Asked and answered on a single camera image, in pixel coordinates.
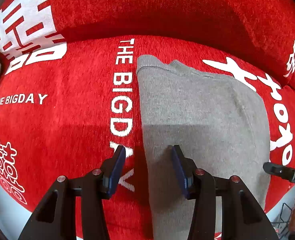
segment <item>red fabric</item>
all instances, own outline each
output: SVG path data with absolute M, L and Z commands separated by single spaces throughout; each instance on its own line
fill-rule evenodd
M 39 10 L 48 5 L 56 30 L 68 42 L 125 34 L 169 36 L 229 52 L 282 86 L 292 76 L 284 77 L 295 40 L 293 0 L 47 0 Z
M 120 61 L 116 65 L 117 52 L 122 51 L 118 46 L 127 45 L 120 41 L 129 41 L 131 38 L 135 39 L 133 63 L 126 60 L 125 64 Z M 68 44 L 67 53 L 62 59 L 26 65 L 1 77 L 0 98 L 4 99 L 3 104 L 0 104 L 0 143 L 5 145 L 10 142 L 17 151 L 17 182 L 25 189 L 23 196 L 27 201 L 27 205 L 24 205 L 26 208 L 33 211 L 57 176 L 64 174 L 75 178 L 98 167 L 113 154 L 110 148 L 110 141 L 113 141 L 134 150 L 134 154 L 126 160 L 123 175 L 134 169 L 134 175 L 125 181 L 135 187 L 135 192 L 119 185 L 116 195 L 104 202 L 111 239 L 152 238 L 147 168 L 135 76 L 136 60 L 142 54 L 154 55 L 167 64 L 178 59 L 201 71 L 231 75 L 202 62 L 207 59 L 226 63 L 226 57 L 230 57 L 243 70 L 265 77 L 262 70 L 217 49 L 172 38 L 135 35 L 73 42 Z M 113 85 L 116 72 L 132 72 L 132 83 Z M 289 143 L 293 154 L 288 166 L 295 168 L 295 91 L 288 86 L 278 90 L 282 100 L 276 101 L 271 97 L 272 89 L 260 80 L 246 80 L 264 100 L 273 141 L 281 136 L 279 125 L 286 127 L 276 118 L 273 107 L 276 103 L 286 107 L 293 133 Z M 132 88 L 133 91 L 113 92 L 113 88 L 117 87 Z M 34 96 L 34 103 L 25 103 L 30 93 Z M 38 93 L 48 95 L 42 105 Z M 5 104 L 6 97 L 14 94 L 25 94 L 25 101 Z M 119 95 L 126 95 L 132 100 L 133 108 L 128 113 L 115 114 L 111 111 L 111 102 Z M 111 118 L 132 118 L 133 128 L 129 135 L 113 135 Z M 282 164 L 286 146 L 271 151 L 272 162 Z M 272 178 L 265 211 L 269 211 L 290 186 L 284 180 Z M 81 236 L 80 220 L 77 228 L 78 236 Z

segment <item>gray garment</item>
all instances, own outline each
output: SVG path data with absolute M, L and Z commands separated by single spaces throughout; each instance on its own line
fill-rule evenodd
M 270 132 L 263 100 L 231 76 L 200 72 L 177 60 L 137 60 L 143 142 L 154 240 L 187 239 L 194 201 L 180 192 L 169 145 L 213 176 L 236 174 L 262 207 L 270 182 Z M 222 207 L 217 202 L 216 232 Z

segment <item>metal screw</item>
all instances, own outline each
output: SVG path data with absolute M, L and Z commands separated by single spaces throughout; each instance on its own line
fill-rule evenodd
M 57 181 L 58 181 L 58 182 L 63 182 L 65 179 L 66 179 L 66 177 L 63 176 L 63 175 L 61 175 L 61 176 L 59 176 L 59 177 L 57 178 Z
M 203 169 L 196 169 L 196 170 L 195 170 L 195 173 L 196 173 L 197 175 L 204 175 L 204 174 L 205 174 L 205 171 L 204 171 Z
M 100 169 L 94 169 L 92 170 L 92 174 L 93 175 L 100 175 L 102 173 L 102 171 Z
M 240 177 L 239 177 L 239 176 L 236 176 L 236 175 L 233 175 L 233 176 L 231 177 L 231 180 L 232 180 L 233 182 L 235 182 L 235 183 L 238 183 L 238 182 L 241 181 Z

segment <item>white floor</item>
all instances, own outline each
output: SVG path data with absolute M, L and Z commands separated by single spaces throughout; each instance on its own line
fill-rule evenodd
M 281 201 L 270 211 L 267 216 L 274 221 L 280 214 L 283 203 L 294 206 L 295 187 L 292 188 Z M 8 240 L 17 240 L 31 212 L 12 199 L 0 185 L 0 229 Z

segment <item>gray pants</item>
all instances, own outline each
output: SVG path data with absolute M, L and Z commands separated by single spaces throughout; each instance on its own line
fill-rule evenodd
M 200 72 L 177 60 L 137 60 L 143 142 L 155 240 L 187 239 L 194 201 L 180 192 L 169 145 L 213 176 L 238 175 L 262 207 L 270 177 L 270 134 L 260 96 L 231 76 Z M 222 207 L 217 202 L 216 232 Z

